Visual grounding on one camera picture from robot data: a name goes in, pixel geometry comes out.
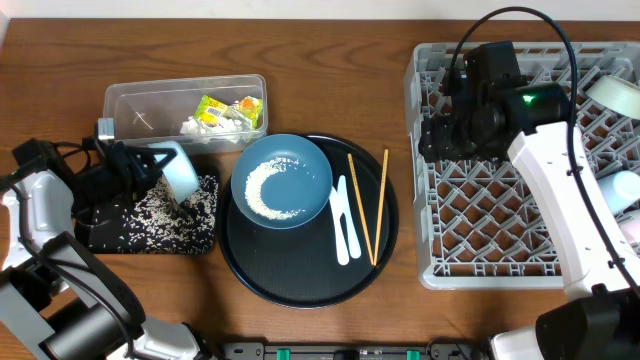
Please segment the light blue rice bowl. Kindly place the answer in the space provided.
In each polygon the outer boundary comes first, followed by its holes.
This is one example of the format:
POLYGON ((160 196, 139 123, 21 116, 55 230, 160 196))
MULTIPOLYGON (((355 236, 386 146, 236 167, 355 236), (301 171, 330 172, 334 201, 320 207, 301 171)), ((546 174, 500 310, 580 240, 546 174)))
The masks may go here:
POLYGON ((149 144, 150 148, 168 148, 176 151, 176 156, 163 168, 163 176, 178 204, 184 202, 199 189, 199 180, 182 146, 176 141, 149 144))

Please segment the white tissue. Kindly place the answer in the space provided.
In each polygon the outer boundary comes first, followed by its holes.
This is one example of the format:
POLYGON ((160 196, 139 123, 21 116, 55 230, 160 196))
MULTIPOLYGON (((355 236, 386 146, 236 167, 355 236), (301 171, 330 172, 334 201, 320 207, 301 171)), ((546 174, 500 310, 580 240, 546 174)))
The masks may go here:
POLYGON ((240 139, 239 133, 245 130, 245 123, 241 120, 222 117, 217 125, 211 125, 189 117, 182 123, 179 133, 184 136, 196 136, 200 143, 215 139, 237 143, 240 139))

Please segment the wooden chopstick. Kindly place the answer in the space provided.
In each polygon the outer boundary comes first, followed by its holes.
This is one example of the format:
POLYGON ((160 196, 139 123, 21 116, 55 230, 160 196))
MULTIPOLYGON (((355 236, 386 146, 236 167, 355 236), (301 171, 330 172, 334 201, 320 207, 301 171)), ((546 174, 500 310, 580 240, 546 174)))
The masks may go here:
POLYGON ((371 265, 375 267, 376 261, 374 260, 374 256, 373 256, 373 250, 372 250, 371 241, 370 241, 370 237, 369 237, 369 231, 368 231, 368 226, 367 226, 367 221, 366 221, 366 215, 365 215, 365 212, 364 212, 364 206, 363 206, 363 203, 362 203, 362 198, 361 198, 358 178, 357 178, 356 169, 355 169, 355 162, 354 162, 354 159, 353 159, 353 155, 351 153, 347 154, 347 158, 348 158, 348 162, 349 162, 350 173, 351 173, 351 177, 352 177, 353 188, 354 188, 354 193, 355 193, 355 196, 356 196, 356 202, 357 202, 358 211, 359 211, 360 220, 361 220, 361 225, 362 225, 362 229, 363 229, 363 233, 364 233, 367 252, 368 252, 368 255, 369 255, 369 259, 370 259, 371 265))
POLYGON ((388 160, 389 160, 389 149, 384 149, 383 153, 383 162, 381 168, 381 181, 380 181, 380 189, 379 189, 379 201, 378 201, 378 212, 377 212, 377 222, 376 222, 376 233, 375 233, 375 246, 374 246, 374 267, 378 264, 379 259, 379 247, 380 247, 380 238, 381 238, 381 227, 382 227, 382 217, 384 213, 384 197, 386 192, 386 179, 387 179, 387 170, 388 170, 388 160))

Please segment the yellow green snack wrapper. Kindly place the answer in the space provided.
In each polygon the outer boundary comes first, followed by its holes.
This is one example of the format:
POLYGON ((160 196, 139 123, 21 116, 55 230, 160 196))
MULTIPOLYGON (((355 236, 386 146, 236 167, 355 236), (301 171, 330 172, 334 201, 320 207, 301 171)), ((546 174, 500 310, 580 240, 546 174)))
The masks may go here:
POLYGON ((252 96, 246 96, 227 105, 203 95, 194 119, 212 128, 229 128, 231 131, 255 130, 263 109, 263 100, 252 96))

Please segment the dark blue plate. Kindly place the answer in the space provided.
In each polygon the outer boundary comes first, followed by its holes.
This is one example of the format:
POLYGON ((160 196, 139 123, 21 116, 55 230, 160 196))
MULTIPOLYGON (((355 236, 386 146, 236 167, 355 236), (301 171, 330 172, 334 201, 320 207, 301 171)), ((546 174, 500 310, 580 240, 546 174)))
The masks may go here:
POLYGON ((325 207, 333 188, 333 173, 325 153, 309 139, 292 134, 266 136, 246 148, 237 160, 232 176, 232 197, 251 222, 269 229, 291 229, 316 217, 325 207), (298 160, 286 172, 266 180, 262 198, 272 209, 303 212, 288 220, 268 220, 254 213, 245 200, 246 179, 251 171, 263 162, 276 157, 298 160))

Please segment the small light blue cup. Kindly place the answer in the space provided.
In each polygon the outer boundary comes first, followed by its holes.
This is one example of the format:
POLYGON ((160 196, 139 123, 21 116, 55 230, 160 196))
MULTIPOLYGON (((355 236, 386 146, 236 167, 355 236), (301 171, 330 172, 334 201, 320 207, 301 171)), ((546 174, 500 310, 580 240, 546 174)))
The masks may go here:
POLYGON ((602 195, 613 215, 639 200, 639 176, 624 170, 598 180, 602 195))

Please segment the white plastic spoon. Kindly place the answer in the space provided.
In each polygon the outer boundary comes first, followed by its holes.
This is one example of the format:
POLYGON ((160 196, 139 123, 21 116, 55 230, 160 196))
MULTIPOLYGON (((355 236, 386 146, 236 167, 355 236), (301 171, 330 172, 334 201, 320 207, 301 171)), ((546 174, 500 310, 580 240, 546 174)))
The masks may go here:
POLYGON ((345 266, 349 263, 350 256, 340 223, 340 218, 343 214, 342 206, 339 204, 338 194, 335 188, 331 189, 329 203, 334 224, 337 261, 340 265, 345 266))

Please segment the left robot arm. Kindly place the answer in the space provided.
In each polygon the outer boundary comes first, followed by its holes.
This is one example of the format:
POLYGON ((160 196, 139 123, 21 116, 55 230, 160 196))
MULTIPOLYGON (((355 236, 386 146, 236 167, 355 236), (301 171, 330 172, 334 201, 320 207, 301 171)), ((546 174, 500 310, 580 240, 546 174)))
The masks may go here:
POLYGON ((38 359, 211 359, 187 323, 149 317, 131 289, 74 236, 83 212, 133 203, 165 178, 182 202, 198 188, 175 141, 148 146, 32 138, 1 178, 9 211, 1 267, 1 321, 38 359))

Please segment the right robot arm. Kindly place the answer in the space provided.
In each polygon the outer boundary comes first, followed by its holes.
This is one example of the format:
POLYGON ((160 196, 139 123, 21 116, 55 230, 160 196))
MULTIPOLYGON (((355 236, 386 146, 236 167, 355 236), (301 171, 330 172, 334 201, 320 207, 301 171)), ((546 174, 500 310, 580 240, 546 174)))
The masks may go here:
POLYGON ((490 342, 494 359, 635 359, 639 47, 418 45, 405 78, 420 281, 562 287, 567 303, 490 342))

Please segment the clear plastic waste bin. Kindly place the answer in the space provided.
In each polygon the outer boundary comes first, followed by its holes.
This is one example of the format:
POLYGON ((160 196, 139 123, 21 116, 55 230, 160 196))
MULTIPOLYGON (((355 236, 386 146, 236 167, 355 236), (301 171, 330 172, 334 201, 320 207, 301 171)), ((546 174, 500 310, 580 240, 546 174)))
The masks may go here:
POLYGON ((106 90, 101 118, 113 119, 111 138, 130 146, 176 141, 189 155, 242 151, 267 132, 266 82, 252 74, 114 84, 106 90), (182 123, 194 117, 203 95, 227 105, 246 96, 262 99, 258 127, 240 132, 237 143, 222 139, 200 143, 196 136, 181 135, 182 123))

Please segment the black rectangular tray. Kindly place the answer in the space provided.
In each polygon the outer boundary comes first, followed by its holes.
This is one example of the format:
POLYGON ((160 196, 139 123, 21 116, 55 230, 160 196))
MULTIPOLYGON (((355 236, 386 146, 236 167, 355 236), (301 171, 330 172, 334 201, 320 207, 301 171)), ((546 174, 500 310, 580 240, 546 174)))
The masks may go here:
POLYGON ((130 205, 115 198, 94 207, 75 225, 76 239, 96 254, 187 254, 209 252, 216 238, 219 171, 197 164, 199 188, 178 204, 158 181, 130 205))

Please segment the spilled rice grains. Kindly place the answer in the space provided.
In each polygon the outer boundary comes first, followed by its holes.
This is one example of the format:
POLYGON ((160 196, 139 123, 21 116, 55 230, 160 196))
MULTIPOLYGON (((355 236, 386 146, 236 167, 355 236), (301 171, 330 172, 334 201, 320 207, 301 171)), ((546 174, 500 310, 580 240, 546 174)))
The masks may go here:
POLYGON ((287 171, 287 168, 293 166, 297 169, 298 160, 292 160, 285 157, 276 157, 258 165, 251 171, 246 179, 245 200, 250 209, 268 220, 288 220, 303 212, 298 210, 276 210, 266 205, 262 198, 262 187, 267 179, 278 173, 287 171))

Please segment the round black serving tray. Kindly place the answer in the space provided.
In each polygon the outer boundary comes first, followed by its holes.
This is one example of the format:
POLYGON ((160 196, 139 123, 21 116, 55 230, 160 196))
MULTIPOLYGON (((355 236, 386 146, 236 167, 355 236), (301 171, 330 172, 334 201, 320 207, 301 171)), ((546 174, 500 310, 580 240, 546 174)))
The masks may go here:
MULTIPOLYGON (((352 185, 347 154, 351 153, 365 210, 366 222, 375 244, 379 189, 382 167, 359 145, 328 135, 304 136, 327 156, 334 174, 348 178, 350 206, 355 212, 354 225, 363 237, 357 200, 352 185)), ((337 262, 335 232, 330 205, 302 226, 275 230, 254 224, 235 204, 231 180, 221 200, 219 244, 222 254, 236 277, 252 292, 271 302, 295 308, 320 308, 343 302, 368 287, 390 260, 399 230, 396 196, 390 180, 386 182, 379 262, 368 260, 365 240, 359 240, 364 256, 347 265, 337 262)))

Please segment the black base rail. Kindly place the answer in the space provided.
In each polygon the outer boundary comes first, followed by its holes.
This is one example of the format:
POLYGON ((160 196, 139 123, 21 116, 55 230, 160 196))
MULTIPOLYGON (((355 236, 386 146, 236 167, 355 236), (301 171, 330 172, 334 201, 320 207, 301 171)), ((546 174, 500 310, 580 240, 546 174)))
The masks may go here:
POLYGON ((483 346, 454 342, 430 342, 418 346, 373 344, 301 345, 227 343, 221 346, 224 360, 490 360, 483 346))

